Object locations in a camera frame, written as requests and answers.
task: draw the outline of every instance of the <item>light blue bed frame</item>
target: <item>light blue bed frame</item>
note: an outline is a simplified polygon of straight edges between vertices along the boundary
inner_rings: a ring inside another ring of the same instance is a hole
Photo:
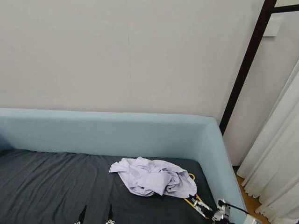
[[[245,209],[211,117],[0,109],[0,150],[9,149],[193,159],[200,163],[215,201],[223,198]],[[244,219],[242,212],[231,209],[231,222],[242,224]]]

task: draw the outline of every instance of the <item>mattress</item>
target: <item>mattress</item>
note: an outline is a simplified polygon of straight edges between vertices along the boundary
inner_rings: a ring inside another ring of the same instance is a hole
[[[0,152],[0,223],[73,224],[87,205],[85,224],[104,224],[112,204],[116,224],[210,223],[181,198],[141,197],[129,193],[109,168],[118,156]],[[162,159],[193,173],[198,195],[213,209],[215,202],[198,162]]]

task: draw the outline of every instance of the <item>dark wooden door frame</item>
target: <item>dark wooden door frame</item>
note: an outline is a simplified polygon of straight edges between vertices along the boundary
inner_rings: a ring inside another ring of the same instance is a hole
[[[251,36],[249,45],[247,47],[245,56],[243,58],[242,64],[240,66],[239,73],[235,80],[234,87],[230,93],[228,103],[226,105],[224,114],[222,116],[219,128],[221,133],[224,134],[225,129],[228,125],[229,119],[233,113],[235,104],[237,103],[238,97],[248,75],[249,69],[252,65],[253,59],[256,55],[258,46],[261,43],[263,34],[266,30],[267,24],[272,13],[285,13],[285,12],[294,12],[299,11],[299,4],[292,5],[292,6],[282,6],[282,7],[275,7],[277,0],[265,0],[263,3],[262,10],[260,15],[257,19],[256,26],[254,28],[253,34]]]

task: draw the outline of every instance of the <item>sheer curtain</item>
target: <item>sheer curtain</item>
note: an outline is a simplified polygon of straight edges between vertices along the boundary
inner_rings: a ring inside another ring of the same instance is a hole
[[[299,219],[299,61],[237,174],[272,224]]]

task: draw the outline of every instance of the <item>crumpled shirt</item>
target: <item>crumpled shirt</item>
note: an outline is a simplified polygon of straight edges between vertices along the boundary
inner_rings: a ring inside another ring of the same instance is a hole
[[[139,196],[169,195],[188,198],[197,187],[187,170],[163,160],[142,157],[125,159],[111,165],[109,173],[117,172],[132,194]]]

